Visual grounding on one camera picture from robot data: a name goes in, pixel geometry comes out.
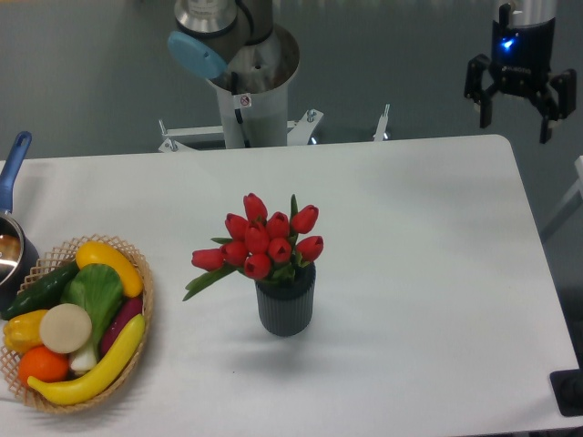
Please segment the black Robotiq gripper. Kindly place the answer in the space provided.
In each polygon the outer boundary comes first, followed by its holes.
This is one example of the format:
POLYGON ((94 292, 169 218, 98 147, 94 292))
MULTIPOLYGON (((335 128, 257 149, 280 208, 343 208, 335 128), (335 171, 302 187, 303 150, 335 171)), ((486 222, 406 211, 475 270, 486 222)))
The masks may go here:
POLYGON ((516 97, 535 94, 541 116, 539 143, 552 138, 552 125, 577 108, 577 72, 550 73, 556 1, 496 1, 492 23, 491 60, 483 54, 467 63, 464 96, 479 110, 479 126, 492 122, 497 91, 516 97), (484 89, 484 73, 494 84, 484 89))

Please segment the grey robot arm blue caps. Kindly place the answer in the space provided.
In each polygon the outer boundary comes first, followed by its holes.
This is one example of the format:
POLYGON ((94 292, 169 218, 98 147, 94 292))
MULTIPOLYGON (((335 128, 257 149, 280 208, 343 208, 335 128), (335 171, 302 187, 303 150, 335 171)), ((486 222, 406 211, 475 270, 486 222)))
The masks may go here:
MULTIPOLYGON (((496 94, 528 100, 542 117, 540 143, 577 107, 577 73, 551 71, 557 2, 496 1, 491 54, 467 64, 464 96, 492 119, 496 94)), ((322 113, 287 118, 288 85, 299 66, 293 36, 273 21, 270 1, 178 1, 168 38, 172 58, 214 87, 228 148, 309 145, 322 113)))

